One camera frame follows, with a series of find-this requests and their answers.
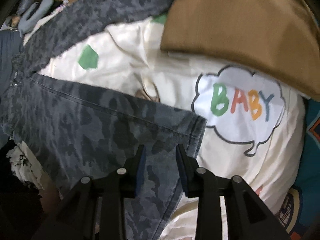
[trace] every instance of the speech bubble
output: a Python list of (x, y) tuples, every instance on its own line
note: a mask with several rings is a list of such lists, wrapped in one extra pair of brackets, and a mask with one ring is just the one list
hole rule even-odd
[(278, 82), (228, 65), (198, 77), (191, 108), (222, 140), (251, 145), (244, 154), (254, 156), (279, 126), (285, 104)]

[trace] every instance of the camouflage pattern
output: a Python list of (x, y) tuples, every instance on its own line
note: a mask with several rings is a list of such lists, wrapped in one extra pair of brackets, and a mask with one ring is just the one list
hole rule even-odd
[(182, 194), (175, 147), (196, 156), (205, 119), (113, 90), (36, 74), (51, 57), (111, 23), (142, 20), (173, 0), (79, 0), (30, 38), (12, 61), (12, 84), (0, 104), (0, 126), (24, 140), (66, 194), (84, 175), (106, 176), (147, 147), (145, 182), (125, 200), (127, 238), (157, 240)]
[(206, 120), (114, 90), (33, 74), (6, 94), (2, 116), (63, 194), (81, 177), (106, 176), (147, 148), (139, 196), (125, 200), (128, 239), (158, 239), (181, 193), (175, 147), (196, 157)]

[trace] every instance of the brown cloth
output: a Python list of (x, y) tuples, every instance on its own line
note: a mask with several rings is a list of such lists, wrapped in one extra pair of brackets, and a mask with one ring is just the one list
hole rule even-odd
[(175, 0), (161, 49), (246, 65), (319, 101), (319, 42), (303, 0)]

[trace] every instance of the speech bubble outline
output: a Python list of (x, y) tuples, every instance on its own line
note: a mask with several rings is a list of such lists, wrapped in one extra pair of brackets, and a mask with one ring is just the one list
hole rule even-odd
[[(239, 66), (236, 66), (236, 65), (226, 65), (225, 67), (223, 67), (222, 69), (220, 69), (220, 71), (219, 71), (217, 74), (214, 74), (214, 73), (200, 74), (200, 75), (198, 76), (197, 81), (196, 81), (196, 87), (195, 87), (195, 88), (196, 88), (196, 96), (195, 96), (195, 98), (193, 99), (193, 101), (192, 101), (192, 103), (191, 103), (191, 109), (192, 109), (192, 111), (193, 111), (194, 113), (196, 113), (195, 107), (194, 107), (195, 102), (196, 102), (196, 100), (197, 100), (197, 99), (199, 98), (199, 96), (200, 96), (200, 93), (199, 93), (199, 91), (198, 91), (198, 85), (199, 85), (199, 82), (200, 82), (201, 78), (202, 78), (203, 76), (219, 77), (219, 76), (221, 75), (221, 73), (222, 73), (223, 71), (225, 71), (226, 69), (228, 69), (228, 68), (237, 68), (237, 69), (240, 69), (240, 70), (247, 71), (248, 73), (250, 73), (251, 77), (253, 77), (255, 74), (257, 74), (256, 72), (251, 72), (251, 71), (250, 71), (249, 69), (247, 69), (247, 68), (239, 67)], [(244, 155), (247, 156), (247, 157), (253, 157), (253, 156), (255, 156), (255, 154), (256, 154), (256, 152), (257, 152), (257, 150), (258, 150), (259, 145), (266, 143), (266, 142), (270, 139), (270, 137), (273, 135), (274, 130), (280, 125), (280, 123), (281, 123), (281, 121), (282, 121), (282, 118), (283, 118), (283, 116), (284, 116), (285, 109), (286, 109), (286, 101), (285, 101), (285, 99), (284, 99), (284, 97), (283, 97), (283, 95), (282, 95), (282, 88), (281, 88), (281, 86), (280, 86), (280, 84), (279, 84), (278, 81), (274, 80), (273, 82), (279, 87), (279, 90), (280, 90), (280, 98), (281, 98), (282, 101), (283, 101), (283, 108), (282, 108), (282, 110), (281, 110), (281, 113), (279, 114), (279, 117), (278, 117), (278, 120), (277, 120), (275, 126), (273, 127), (273, 129), (272, 129), (271, 132), (270, 132), (270, 135), (268, 136), (268, 138), (267, 138), (265, 141), (258, 142), (258, 143), (257, 143), (257, 146), (255, 146), (255, 140), (246, 141), (246, 142), (230, 141), (230, 140), (224, 138), (224, 137), (218, 132), (218, 129), (217, 129), (216, 125), (212, 125), (212, 126), (207, 125), (206, 127), (207, 127), (207, 128), (213, 128), (214, 131), (215, 131), (215, 133), (217, 134), (217, 136), (218, 136), (220, 139), (222, 139), (223, 141), (227, 142), (227, 143), (236, 144), (236, 145), (249, 145), (249, 144), (252, 144), (252, 146), (251, 146), (248, 150), (246, 150), (246, 151), (244, 152)], [(252, 154), (249, 154), (249, 152), (251, 152), (254, 148), (255, 148), (255, 152), (252, 153)]]

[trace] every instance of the green patch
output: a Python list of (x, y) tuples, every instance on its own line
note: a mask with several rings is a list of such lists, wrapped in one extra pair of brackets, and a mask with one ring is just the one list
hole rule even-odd
[(153, 17), (153, 20), (151, 21), (152, 23), (160, 23), (160, 24), (165, 24), (165, 22), (167, 21), (167, 13), (158, 15)]
[(98, 67), (99, 55), (94, 51), (90, 45), (87, 45), (78, 60), (79, 65), (87, 70), (89, 68), (97, 68)]

